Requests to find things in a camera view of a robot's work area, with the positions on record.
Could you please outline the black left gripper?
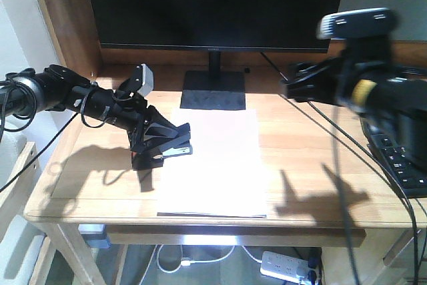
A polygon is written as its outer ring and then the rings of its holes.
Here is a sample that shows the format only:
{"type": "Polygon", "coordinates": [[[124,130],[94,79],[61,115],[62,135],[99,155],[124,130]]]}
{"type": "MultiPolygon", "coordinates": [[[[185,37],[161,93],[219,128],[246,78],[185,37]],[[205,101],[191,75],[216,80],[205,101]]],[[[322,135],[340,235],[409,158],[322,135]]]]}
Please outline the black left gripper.
{"type": "Polygon", "coordinates": [[[128,101],[117,101],[113,91],[99,86],[82,87],[75,85],[68,93],[68,108],[81,114],[81,121],[87,125],[87,117],[97,119],[101,124],[111,124],[127,131],[131,151],[144,154],[148,152],[146,139],[183,139],[189,141],[191,130],[188,123],[175,126],[158,112],[148,106],[142,97],[128,101]]]}

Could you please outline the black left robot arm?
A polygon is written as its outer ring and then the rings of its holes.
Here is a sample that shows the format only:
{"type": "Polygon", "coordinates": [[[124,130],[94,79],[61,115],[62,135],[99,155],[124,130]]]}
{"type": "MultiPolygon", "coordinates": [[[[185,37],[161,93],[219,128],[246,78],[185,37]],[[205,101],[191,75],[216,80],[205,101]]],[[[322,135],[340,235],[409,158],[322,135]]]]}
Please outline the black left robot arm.
{"type": "Polygon", "coordinates": [[[124,129],[136,156],[191,154],[189,124],[172,124],[147,102],[153,85],[153,72],[146,64],[137,65],[116,90],[104,89],[60,65],[50,65],[41,73],[27,68],[7,74],[1,82],[1,113],[30,120],[40,111],[71,110],[85,125],[91,118],[124,129]]]}

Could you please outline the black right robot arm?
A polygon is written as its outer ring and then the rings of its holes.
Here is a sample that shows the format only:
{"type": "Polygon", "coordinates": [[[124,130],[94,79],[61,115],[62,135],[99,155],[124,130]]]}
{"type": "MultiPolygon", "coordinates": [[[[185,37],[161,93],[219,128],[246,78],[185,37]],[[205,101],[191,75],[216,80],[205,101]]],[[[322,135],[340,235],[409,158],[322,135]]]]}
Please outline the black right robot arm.
{"type": "Polygon", "coordinates": [[[405,148],[406,157],[426,170],[426,81],[407,79],[392,61],[386,36],[346,40],[329,58],[282,81],[287,98],[347,107],[405,148]]]}

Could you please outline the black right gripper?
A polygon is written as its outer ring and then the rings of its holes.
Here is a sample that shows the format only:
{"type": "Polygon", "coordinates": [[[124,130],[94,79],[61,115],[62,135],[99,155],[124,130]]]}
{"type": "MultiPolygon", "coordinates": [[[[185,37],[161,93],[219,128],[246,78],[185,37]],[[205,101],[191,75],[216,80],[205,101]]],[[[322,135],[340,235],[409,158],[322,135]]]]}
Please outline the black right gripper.
{"type": "Polygon", "coordinates": [[[380,82],[397,75],[392,46],[388,39],[347,39],[345,45],[338,81],[319,73],[339,69],[340,58],[290,63],[288,73],[293,82],[280,81],[285,97],[296,102],[336,103],[356,113],[365,113],[370,92],[380,82]]]}

